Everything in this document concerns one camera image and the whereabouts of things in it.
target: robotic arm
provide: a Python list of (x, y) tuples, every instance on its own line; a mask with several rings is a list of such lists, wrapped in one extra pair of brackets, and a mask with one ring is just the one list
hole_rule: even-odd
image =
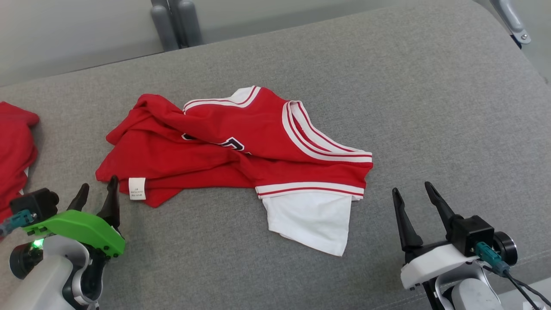
[[(455, 214), (429, 182), (425, 182), (425, 188), (446, 228), (446, 239), (429, 245), (423, 245), (416, 234), (398, 189), (392, 190), (406, 259), (400, 275), (404, 288), (414, 290), (423, 285), (433, 310), (503, 310), (486, 272), (507, 277), (514, 284), (521, 283), (509, 274), (509, 267), (518, 260), (515, 243), (504, 232), (495, 232), (477, 215), (463, 218)], [(522, 290), (521, 293), (531, 307), (544, 309), (543, 304), (533, 302)]]
[[(10, 203), (15, 216), (5, 227), (20, 226), (28, 235), (46, 237), (19, 245), (12, 251), (10, 268), (23, 282), (2, 310), (99, 309), (105, 265), (125, 249), (125, 240), (118, 231), (118, 179), (115, 176), (107, 190), (103, 208), (95, 216), (82, 212), (88, 184), (82, 185), (67, 210), (61, 213), (57, 213), (57, 194), (48, 189)], [(17, 219), (23, 219), (23, 225), (17, 225)]]

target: care label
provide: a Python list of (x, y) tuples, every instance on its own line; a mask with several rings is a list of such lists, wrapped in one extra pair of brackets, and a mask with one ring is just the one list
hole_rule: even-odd
[(130, 200), (145, 200), (145, 178), (128, 178)]

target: black and white lettering on jersey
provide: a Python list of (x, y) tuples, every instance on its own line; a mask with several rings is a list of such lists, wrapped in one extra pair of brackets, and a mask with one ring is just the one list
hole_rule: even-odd
[[(187, 133), (183, 134), (182, 138), (184, 140), (196, 140), (194, 137), (188, 135)], [(223, 147), (231, 147), (236, 151), (243, 151), (245, 149), (245, 146), (234, 137), (230, 137), (229, 139), (227, 139), (222, 143), (214, 143), (214, 144), (218, 144)]]

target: green plastic part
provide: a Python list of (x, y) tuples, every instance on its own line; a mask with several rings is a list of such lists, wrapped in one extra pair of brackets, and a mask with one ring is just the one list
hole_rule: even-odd
[(101, 249), (117, 257), (125, 252), (125, 240), (102, 218), (77, 210), (67, 210), (37, 224), (23, 227), (35, 235), (58, 234)]

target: gray tablecloth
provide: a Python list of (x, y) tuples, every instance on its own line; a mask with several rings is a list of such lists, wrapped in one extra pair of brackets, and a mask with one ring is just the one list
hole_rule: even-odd
[[(178, 106), (260, 85), (302, 100), (318, 129), (374, 154), (354, 203), (344, 257), (267, 229), (252, 189), (185, 190), (159, 207), (121, 195), (125, 254), (108, 265), (102, 309), (426, 309), (402, 288), (391, 189), (426, 243), (444, 228), (423, 182), (452, 208), (478, 214), (518, 245), (513, 274), (551, 276), (551, 92), (482, 7), (424, 0), (274, 33), (154, 55), (0, 88), (0, 100), (40, 115), (39, 157), (25, 190), (68, 205), (90, 184), (105, 135), (142, 93)], [(0, 301), (19, 280), (7, 261), (28, 238), (0, 243)], [(498, 291), (511, 289), (495, 279)]]

